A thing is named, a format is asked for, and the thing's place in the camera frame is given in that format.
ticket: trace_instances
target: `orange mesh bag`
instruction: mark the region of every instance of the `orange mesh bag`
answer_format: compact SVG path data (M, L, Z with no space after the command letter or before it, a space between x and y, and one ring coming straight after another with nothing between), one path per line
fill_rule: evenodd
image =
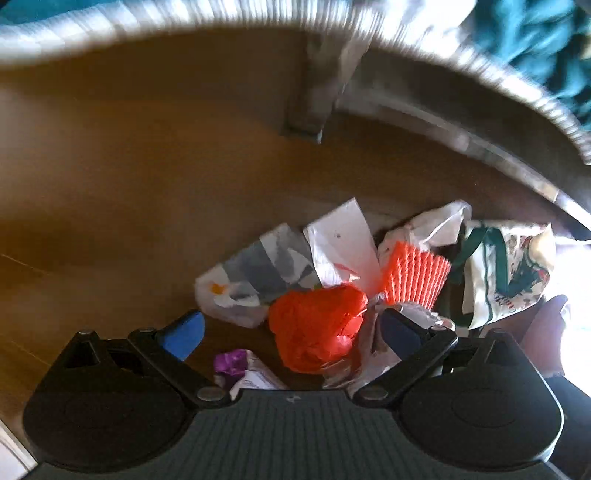
M367 309L365 293L350 284L290 291L269 308L269 327L284 365L318 374L349 353Z
M431 310L443 288L451 264L431 252L421 252L405 242L396 242L382 273L385 303L413 301Z

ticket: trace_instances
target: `chair leg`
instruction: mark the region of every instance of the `chair leg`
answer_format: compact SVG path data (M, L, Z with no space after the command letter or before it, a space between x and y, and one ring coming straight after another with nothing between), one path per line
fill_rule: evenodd
M309 38L303 84L288 110L289 132L320 142L324 124L370 42L335 35Z

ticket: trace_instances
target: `plastic bag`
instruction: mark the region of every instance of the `plastic bag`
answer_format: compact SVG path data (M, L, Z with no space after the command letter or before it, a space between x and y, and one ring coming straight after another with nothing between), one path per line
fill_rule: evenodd
M283 223L201 275L195 296L206 315L254 328L265 321L273 300L319 283L306 240Z
M465 224L466 238L452 267L463 267L465 276L464 315L456 323L479 328L536 304L554 270L551 225Z
M406 225L386 233L378 247L380 266L388 265L396 242L406 242L421 251L455 244L462 222L471 217L472 207L463 200L417 215Z
M367 304L365 294L350 284L283 295L269 309L269 328L284 365L317 374L347 355Z
M452 330L455 324L446 318L414 303L398 304L394 307L377 305L365 313L365 320L359 329L356 345L351 353L339 362L323 369L322 388L345 388L352 398L358 389L375 380L383 373L401 362L401 357L384 340L381 329L381 315L388 309L395 308L404 312L409 320L425 330L435 325L444 325Z
M345 282L368 297L378 292L381 273L375 242L357 200L351 199L309 224L304 234L323 286Z
M213 370L215 383L229 389L232 400L243 388L287 390L287 386L252 351L244 348L216 355Z

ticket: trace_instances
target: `screw head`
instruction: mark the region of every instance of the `screw head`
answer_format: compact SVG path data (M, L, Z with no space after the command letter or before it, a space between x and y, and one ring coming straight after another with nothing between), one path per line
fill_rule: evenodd
M359 390L359 395L367 401L380 401L388 396L388 391L380 385L370 385Z
M197 390L197 398L203 401L220 401L226 396L226 392L220 387L202 387Z

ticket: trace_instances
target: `green strap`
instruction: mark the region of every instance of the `green strap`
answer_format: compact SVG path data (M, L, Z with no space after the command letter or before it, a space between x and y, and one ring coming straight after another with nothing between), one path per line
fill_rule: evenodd
M449 274L449 281L453 284L460 284L463 280L464 265L474 254L480 244L495 248L496 260L496 291L506 296L508 290L507 274L507 252L503 234L498 228L478 227L470 232L468 238L464 240L462 248L456 259L452 262L452 268Z

